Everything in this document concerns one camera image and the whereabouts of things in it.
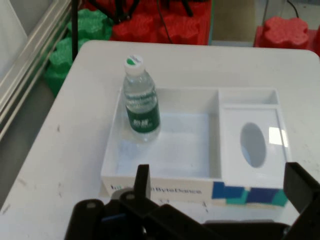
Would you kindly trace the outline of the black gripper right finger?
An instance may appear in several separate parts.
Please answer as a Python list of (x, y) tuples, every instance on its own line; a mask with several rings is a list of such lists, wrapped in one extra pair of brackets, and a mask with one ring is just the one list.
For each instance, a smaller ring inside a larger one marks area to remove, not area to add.
[(320, 238), (320, 184), (297, 162), (285, 164), (283, 191), (299, 216), (284, 240)]

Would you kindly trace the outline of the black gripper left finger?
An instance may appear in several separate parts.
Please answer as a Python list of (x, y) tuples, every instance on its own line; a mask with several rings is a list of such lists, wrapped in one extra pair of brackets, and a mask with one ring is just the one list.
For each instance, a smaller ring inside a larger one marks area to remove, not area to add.
[(206, 228), (169, 204), (150, 199), (150, 168), (137, 168), (134, 185), (99, 199), (78, 202), (67, 227), (69, 240), (204, 240)]

